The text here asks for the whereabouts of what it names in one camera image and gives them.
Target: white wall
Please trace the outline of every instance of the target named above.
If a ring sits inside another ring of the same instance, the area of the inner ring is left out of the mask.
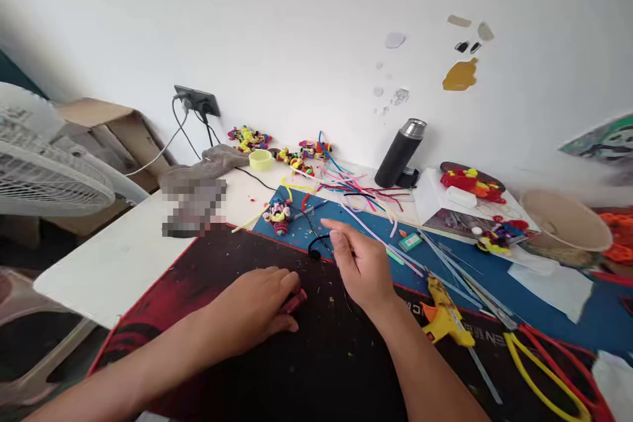
[[[449,14],[496,35],[465,92],[442,80],[462,57],[454,45],[476,34]],[[610,169],[557,148],[633,109],[632,25],[633,0],[0,0],[0,47],[53,99],[135,107],[162,138],[175,83],[216,94],[218,134],[247,123],[293,143],[324,129],[339,157],[374,167],[418,117],[429,123],[419,165],[468,163],[514,189],[605,204],[630,203],[631,187],[602,186]],[[407,41],[387,50],[393,30]],[[400,87],[409,101],[374,114]],[[172,152],[195,160],[183,138]]]

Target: black thermos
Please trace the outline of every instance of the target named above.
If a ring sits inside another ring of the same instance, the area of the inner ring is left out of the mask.
[[[422,142],[426,126],[427,123],[420,119],[409,119],[402,126],[378,168],[374,178],[378,186],[390,188],[396,183],[415,149]]]

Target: scissors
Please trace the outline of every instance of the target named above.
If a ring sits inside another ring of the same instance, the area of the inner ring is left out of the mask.
[[[538,331],[536,328],[526,324],[521,323],[517,324],[505,311],[503,311],[498,305],[493,303],[486,295],[480,292],[475,286],[471,286],[472,290],[477,294],[477,296],[481,299],[481,301],[486,305],[495,316],[505,325],[508,329],[507,332],[503,334],[506,344],[508,345],[508,349],[510,350],[510,354],[512,356],[512,360],[516,368],[519,370],[519,373],[527,383],[527,385],[532,389],[534,394],[557,416],[567,422],[589,422],[591,421],[591,413],[589,412],[588,407],[593,412],[593,416],[595,417],[596,422],[615,422],[615,418],[613,414],[609,410],[609,407],[600,393],[595,380],[593,379],[593,375],[590,371],[585,367],[585,365],[571,352],[569,349],[565,348],[563,345],[558,343],[556,340],[550,338],[544,333]],[[534,348],[540,353],[540,355],[544,358],[547,364],[550,366],[548,368],[545,364],[543,364],[532,352],[525,347],[521,341],[516,337],[516,331],[523,333],[530,342],[534,345]],[[551,345],[555,346],[559,351],[561,351],[570,362],[580,371],[583,377],[589,383],[589,386],[593,390],[595,394],[596,401],[589,400],[580,390],[574,386],[572,381],[567,377],[567,375],[563,372],[559,365],[556,364],[554,359],[550,356],[549,353],[545,350],[541,342],[537,339],[542,338],[547,341]],[[574,417],[560,409],[556,404],[554,404],[550,399],[547,398],[546,395],[538,388],[538,386],[532,381],[532,378],[529,376],[526,368],[521,361],[519,353],[517,349],[520,349],[523,354],[525,354],[537,367],[543,371],[558,387],[560,387],[567,396],[574,402],[576,407],[578,408],[579,416]]]

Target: green eraser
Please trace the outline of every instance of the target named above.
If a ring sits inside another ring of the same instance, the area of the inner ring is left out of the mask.
[[[398,243],[398,245],[402,248],[403,251],[409,252],[410,250],[412,250],[412,248],[414,248],[415,246],[421,243],[422,243],[422,238],[418,234],[413,233],[413,234],[409,234],[407,237],[402,239]]]

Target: hand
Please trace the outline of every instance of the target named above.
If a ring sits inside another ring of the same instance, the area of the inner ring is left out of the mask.
[[[213,302],[198,310],[208,348],[204,365],[245,353],[281,332],[299,330],[297,321],[279,310],[290,293],[300,288],[299,275],[288,269],[268,267],[247,272]]]
[[[321,219],[321,224],[331,229],[334,258],[349,296],[374,320],[398,298],[384,245],[339,221]]]

